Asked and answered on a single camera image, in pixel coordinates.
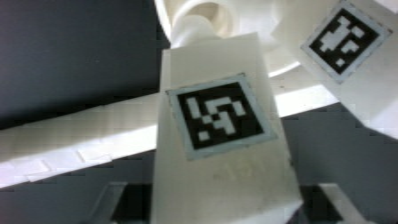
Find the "gray wall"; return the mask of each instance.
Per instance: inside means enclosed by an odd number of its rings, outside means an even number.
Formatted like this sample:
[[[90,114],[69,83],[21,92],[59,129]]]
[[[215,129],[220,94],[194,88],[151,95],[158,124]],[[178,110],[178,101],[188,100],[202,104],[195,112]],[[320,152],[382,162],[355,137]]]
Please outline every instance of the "gray wall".
[[[337,182],[361,212],[378,224],[398,221],[398,141],[371,132],[339,104],[284,118],[302,184]],[[149,152],[105,167],[21,184],[0,192],[2,224],[76,224],[110,181],[151,182]]]
[[[368,219],[398,221],[398,141],[369,131],[339,104],[284,119],[302,184],[336,182]]]

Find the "qr-like code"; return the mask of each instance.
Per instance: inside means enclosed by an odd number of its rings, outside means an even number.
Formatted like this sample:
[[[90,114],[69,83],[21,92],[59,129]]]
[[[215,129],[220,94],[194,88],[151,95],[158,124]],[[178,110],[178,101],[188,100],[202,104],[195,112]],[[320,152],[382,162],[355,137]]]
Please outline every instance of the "qr-like code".
[[[167,93],[188,159],[277,137],[243,73]]]
[[[178,96],[194,149],[263,133],[240,83]]]
[[[336,81],[348,77],[387,35],[389,31],[382,25],[353,5],[341,1],[330,18],[304,44],[304,51]]]

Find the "white pillar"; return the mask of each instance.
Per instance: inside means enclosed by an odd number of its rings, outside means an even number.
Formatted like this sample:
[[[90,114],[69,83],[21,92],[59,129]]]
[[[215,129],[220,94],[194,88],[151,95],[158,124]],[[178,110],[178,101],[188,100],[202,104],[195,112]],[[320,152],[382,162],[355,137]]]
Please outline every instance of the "white pillar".
[[[302,201],[258,35],[190,40],[163,52],[151,223],[282,224]]]

